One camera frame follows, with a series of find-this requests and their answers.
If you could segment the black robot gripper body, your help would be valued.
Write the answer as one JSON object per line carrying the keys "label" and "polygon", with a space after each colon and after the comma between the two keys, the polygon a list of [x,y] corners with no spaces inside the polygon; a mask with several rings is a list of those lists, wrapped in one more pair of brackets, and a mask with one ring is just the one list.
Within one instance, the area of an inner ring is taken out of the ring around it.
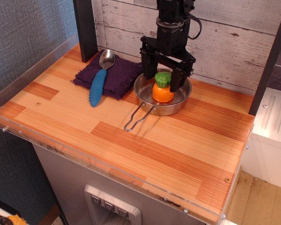
{"label": "black robot gripper body", "polygon": [[189,29],[191,20],[194,17],[182,17],[174,23],[168,23],[159,17],[156,19],[157,37],[141,37],[142,47],[148,53],[155,55],[158,64],[170,68],[175,62],[192,62],[196,59],[186,50],[189,39]]}

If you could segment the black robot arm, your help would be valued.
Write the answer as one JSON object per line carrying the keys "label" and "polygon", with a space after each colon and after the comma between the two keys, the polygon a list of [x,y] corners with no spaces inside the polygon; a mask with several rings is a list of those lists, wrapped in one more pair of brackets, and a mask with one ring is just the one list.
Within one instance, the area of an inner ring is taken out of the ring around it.
{"label": "black robot arm", "polygon": [[193,0],[158,0],[156,19],[157,37],[141,37],[141,62],[143,75],[147,80],[157,73],[158,64],[170,69],[170,92],[182,87],[192,73],[196,59],[186,50],[190,22],[201,22],[190,14],[194,9]]}

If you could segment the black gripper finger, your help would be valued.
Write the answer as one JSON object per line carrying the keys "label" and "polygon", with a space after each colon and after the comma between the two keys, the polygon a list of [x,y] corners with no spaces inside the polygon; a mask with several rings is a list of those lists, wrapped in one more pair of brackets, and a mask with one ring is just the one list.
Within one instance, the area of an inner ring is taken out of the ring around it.
{"label": "black gripper finger", "polygon": [[175,62],[170,68],[172,69],[170,92],[176,92],[184,85],[186,79],[191,76],[192,62]]}
{"label": "black gripper finger", "polygon": [[144,77],[149,80],[152,79],[157,73],[158,62],[155,60],[155,55],[141,50],[141,62]]}

